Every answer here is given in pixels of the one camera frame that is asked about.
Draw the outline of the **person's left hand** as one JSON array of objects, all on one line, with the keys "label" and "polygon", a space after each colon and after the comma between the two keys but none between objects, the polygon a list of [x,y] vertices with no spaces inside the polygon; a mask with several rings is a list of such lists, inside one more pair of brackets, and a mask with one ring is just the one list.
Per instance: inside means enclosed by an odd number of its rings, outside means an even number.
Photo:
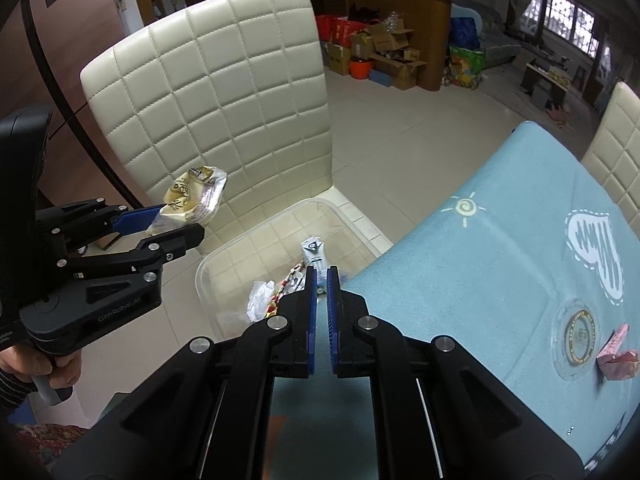
[{"label": "person's left hand", "polygon": [[52,388],[71,387],[81,375],[82,352],[80,350],[56,358],[54,363],[27,344],[16,344],[0,352],[1,369],[22,382],[30,382],[33,377],[44,376]]}]

